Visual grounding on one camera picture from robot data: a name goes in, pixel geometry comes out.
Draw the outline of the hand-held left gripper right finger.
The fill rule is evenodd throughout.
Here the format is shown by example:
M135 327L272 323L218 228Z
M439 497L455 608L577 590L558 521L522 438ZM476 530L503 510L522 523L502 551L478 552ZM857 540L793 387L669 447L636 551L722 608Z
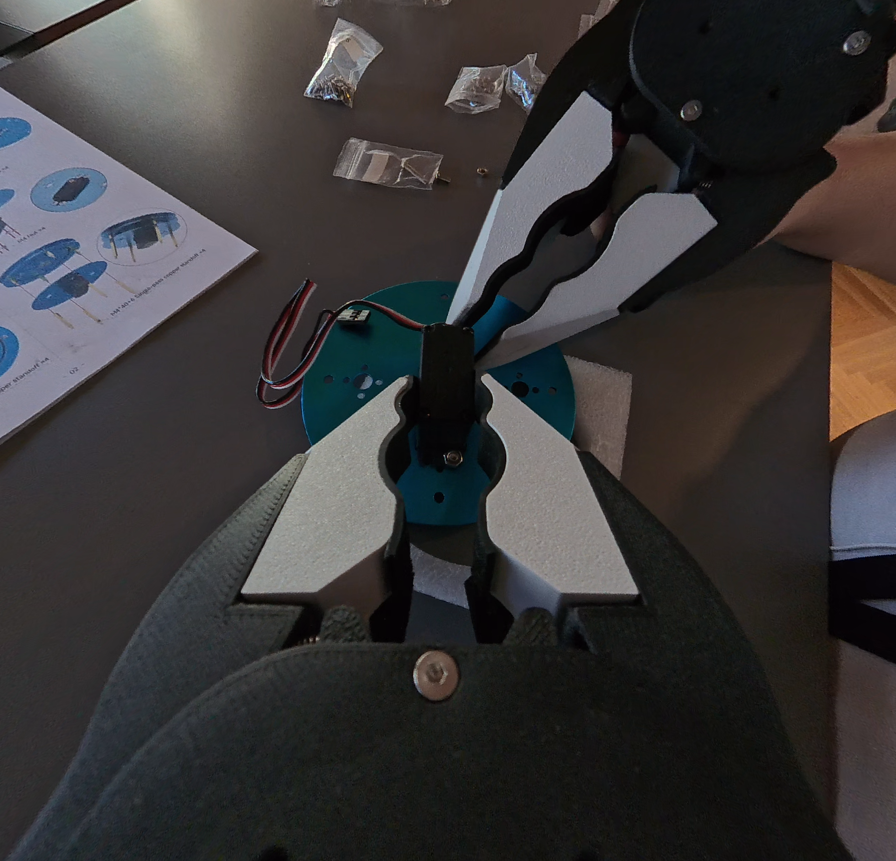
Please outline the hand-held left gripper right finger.
M633 602L639 590L574 446L483 375L476 557L465 583L479 643L501 643L527 609Z

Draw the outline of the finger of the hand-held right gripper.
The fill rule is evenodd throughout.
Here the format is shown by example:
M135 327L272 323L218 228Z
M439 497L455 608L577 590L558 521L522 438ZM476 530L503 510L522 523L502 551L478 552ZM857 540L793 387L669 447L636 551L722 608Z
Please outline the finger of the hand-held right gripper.
M626 299L716 225L693 194L642 195L620 215L597 262L555 284L530 317L504 330L477 366L512 362L617 316Z
M608 237L616 217L609 206L615 180L612 112L580 94L506 186L499 189L470 254L446 317L471 327L505 285L532 265L545 237L576 219L598 223Z

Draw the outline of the blue round metal plate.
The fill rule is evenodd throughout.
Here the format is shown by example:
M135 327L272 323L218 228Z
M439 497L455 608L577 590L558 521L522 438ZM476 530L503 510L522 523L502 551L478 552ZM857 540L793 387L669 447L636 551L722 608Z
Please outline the blue round metal plate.
M456 286L451 281L418 281L388 287L368 298L431 324L446 321ZM302 386L302 417L309 442L323 439L400 376L418 375L420 349L417 332L397 326L378 312L361 325L335 326ZM563 437L573 435L574 385L557 346L488 373ZM479 427L473 427L463 463L438 470L420 465L417 432L410 433L411 463L398 482L409 523L458 527L476 521L478 498L487 486L487 475L477 463L479 437Z

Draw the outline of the person's white shirt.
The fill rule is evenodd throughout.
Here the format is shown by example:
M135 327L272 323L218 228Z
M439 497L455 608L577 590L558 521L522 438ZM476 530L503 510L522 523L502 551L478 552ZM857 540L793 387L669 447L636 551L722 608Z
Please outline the person's white shirt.
M835 819L857 859L894 859L895 413L836 439L833 451Z

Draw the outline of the small clear bag of nuts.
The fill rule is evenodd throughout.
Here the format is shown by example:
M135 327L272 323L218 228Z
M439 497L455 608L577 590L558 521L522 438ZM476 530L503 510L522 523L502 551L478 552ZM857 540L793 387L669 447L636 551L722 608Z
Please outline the small clear bag of nuts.
M507 71L504 64L463 67L444 105L456 112L468 114L482 114L498 109Z
M545 82L546 74L537 64L537 53L528 53L508 68L505 93L526 113L530 113Z

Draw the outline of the white foam sheet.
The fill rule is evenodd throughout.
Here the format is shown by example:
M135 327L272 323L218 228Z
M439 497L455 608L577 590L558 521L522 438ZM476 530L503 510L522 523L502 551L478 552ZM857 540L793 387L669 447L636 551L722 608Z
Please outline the white foam sheet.
M629 421L632 374L565 356L575 393L572 442L589 452L614 476L623 469L626 430ZM425 546L411 545L414 589L419 594L461 609L468 609L465 581L469 566L460 563L457 529L418 527Z

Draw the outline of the clear bag of dark screws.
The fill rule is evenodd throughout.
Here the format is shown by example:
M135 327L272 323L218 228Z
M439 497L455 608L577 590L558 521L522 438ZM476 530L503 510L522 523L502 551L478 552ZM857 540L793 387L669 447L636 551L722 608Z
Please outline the clear bag of dark screws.
M383 46L363 28L339 18L304 96L352 107L357 84L382 50Z

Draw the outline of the white instruction booklet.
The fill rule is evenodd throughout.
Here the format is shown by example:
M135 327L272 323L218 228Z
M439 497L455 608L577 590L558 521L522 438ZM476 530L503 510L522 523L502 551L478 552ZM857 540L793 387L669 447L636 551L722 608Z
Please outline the white instruction booklet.
M1 435L255 254L1 92Z

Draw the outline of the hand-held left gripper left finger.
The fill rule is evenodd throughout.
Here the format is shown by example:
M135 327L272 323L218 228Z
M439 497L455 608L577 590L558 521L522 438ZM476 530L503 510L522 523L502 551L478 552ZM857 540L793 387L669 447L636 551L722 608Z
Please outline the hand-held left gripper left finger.
M384 388L306 455L242 587L250 601L355 609L375 641L403 641L412 596L405 503L412 376Z

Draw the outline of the clear zip bag white label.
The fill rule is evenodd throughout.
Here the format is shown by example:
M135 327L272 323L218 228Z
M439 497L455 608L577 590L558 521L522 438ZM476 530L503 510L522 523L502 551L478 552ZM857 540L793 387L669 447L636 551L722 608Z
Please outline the clear zip bag white label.
M382 186L428 190L439 175L442 159L442 154L431 151L352 137L343 145L333 175Z

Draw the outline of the person's right forearm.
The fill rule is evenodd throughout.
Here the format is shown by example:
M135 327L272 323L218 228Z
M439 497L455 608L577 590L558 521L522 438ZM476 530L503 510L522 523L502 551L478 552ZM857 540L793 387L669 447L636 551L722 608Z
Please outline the person's right forearm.
M784 246L895 282L895 133L837 138L835 172L770 234Z

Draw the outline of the black servo motor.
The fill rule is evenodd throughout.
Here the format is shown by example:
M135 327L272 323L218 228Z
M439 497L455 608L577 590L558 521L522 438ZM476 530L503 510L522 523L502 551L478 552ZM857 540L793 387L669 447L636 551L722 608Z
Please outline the black servo motor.
M418 459L437 471L446 467L443 454L466 452L475 421L474 333L446 323L422 332Z

